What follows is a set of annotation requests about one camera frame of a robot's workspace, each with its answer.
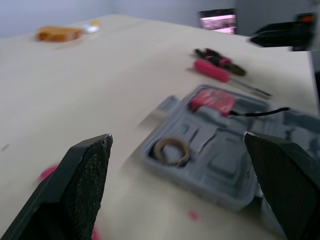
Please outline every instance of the small white object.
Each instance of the small white object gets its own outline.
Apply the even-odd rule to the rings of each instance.
[[[100,30],[99,26],[86,24],[82,26],[82,31],[86,34],[94,34]]]

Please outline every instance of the pink object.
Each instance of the pink object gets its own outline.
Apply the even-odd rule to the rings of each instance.
[[[224,71],[222,68],[219,68],[207,61],[198,59],[193,64],[194,69],[199,73],[202,73],[208,77],[219,80],[220,82],[226,83],[229,81],[231,73]]]
[[[223,56],[221,54],[219,54],[219,55],[220,55],[220,58],[225,61],[225,63],[231,63],[232,62],[232,59],[228,58],[227,56]]]
[[[43,180],[45,180],[50,174],[52,174],[58,167],[59,164],[55,164],[49,168],[47,168],[46,170],[44,170],[38,180],[39,180],[39,183],[41,183]],[[97,228],[94,227],[93,228],[93,234],[92,234],[92,240],[101,240],[99,234],[98,234],[98,231],[97,231]]]
[[[218,110],[222,116],[227,117],[235,103],[235,98],[226,91],[205,89],[191,99],[189,107],[192,111],[197,111],[200,107],[206,106]]]
[[[223,68],[223,66],[226,64],[226,63],[231,63],[231,59],[227,58],[227,57],[224,57],[224,56],[221,56],[222,59],[219,61],[219,68]],[[210,58],[212,58],[212,56],[207,56],[205,58],[205,60],[210,60]]]
[[[199,220],[199,215],[193,210],[190,210],[188,212],[188,216],[192,221],[198,221]]]
[[[52,174],[52,173],[57,169],[58,165],[59,165],[59,164],[55,164],[55,165],[47,168],[46,170],[44,170],[44,171],[40,174],[40,176],[39,176],[39,178],[38,178],[39,183],[41,183],[41,182],[42,182],[43,180],[45,180],[50,174]]]

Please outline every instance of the wooden table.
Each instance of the wooden table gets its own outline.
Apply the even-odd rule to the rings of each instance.
[[[245,93],[190,70],[194,48],[234,59],[249,71],[250,84],[274,95],[275,107],[316,113],[308,53],[124,15],[100,21],[100,32],[73,42],[36,42],[32,34],[0,40],[0,233],[45,168],[72,145],[111,133],[97,221],[103,239],[275,239],[247,214],[214,206],[145,171],[132,153],[158,124],[141,122],[167,96],[182,98],[200,84]]]

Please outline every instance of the pink screwdriver handle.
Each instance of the pink screwdriver handle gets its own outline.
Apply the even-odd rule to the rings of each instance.
[[[231,76],[230,73],[224,71],[223,69],[212,65],[211,63],[198,59],[193,64],[194,69],[199,73],[202,73],[208,77],[219,80],[220,82],[226,83]]]

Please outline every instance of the gray tool case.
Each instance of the gray tool case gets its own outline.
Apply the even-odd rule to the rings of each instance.
[[[233,211],[246,207],[258,194],[260,186],[243,142],[245,131],[268,134],[299,144],[317,162],[320,155],[320,118],[295,110],[260,117],[221,116],[215,109],[202,106],[197,111],[189,103],[204,89],[220,90],[200,85],[179,101],[169,96],[159,109],[168,115],[139,150],[143,163],[157,174],[202,196],[212,203]],[[237,113],[267,112],[272,106],[263,100],[228,92],[235,98]],[[178,138],[190,148],[189,161],[180,167],[166,165],[155,159],[154,145],[162,138]],[[181,153],[166,146],[168,159],[179,159]]]

